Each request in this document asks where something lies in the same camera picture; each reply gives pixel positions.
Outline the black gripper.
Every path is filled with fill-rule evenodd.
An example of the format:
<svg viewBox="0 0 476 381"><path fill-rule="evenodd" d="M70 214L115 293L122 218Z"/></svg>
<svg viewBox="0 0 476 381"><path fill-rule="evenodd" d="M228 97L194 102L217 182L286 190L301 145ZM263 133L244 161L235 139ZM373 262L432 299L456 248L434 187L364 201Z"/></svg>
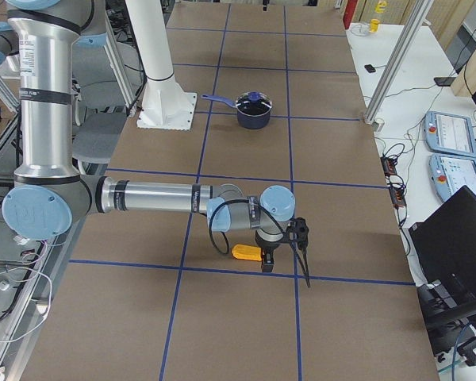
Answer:
<svg viewBox="0 0 476 381"><path fill-rule="evenodd" d="M274 269L274 251L283 242L284 233L256 232L255 242L261 248L261 271L271 273Z"/></svg>

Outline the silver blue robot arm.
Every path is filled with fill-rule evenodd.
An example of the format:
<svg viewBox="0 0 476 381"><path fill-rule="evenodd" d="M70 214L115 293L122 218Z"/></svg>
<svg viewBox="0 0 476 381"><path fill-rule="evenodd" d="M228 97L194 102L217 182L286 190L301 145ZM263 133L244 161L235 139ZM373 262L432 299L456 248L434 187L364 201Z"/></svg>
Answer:
<svg viewBox="0 0 476 381"><path fill-rule="evenodd" d="M274 266L280 244L295 245L306 227L294 217L295 198L282 186L245 196L232 184L137 183L98 179L72 163L72 49L79 40L107 41L102 1L11 1L6 31L19 38L22 162L2 203L6 224L43 241L92 213L162 210L203 214L211 233L250 229L262 269Z"/></svg>

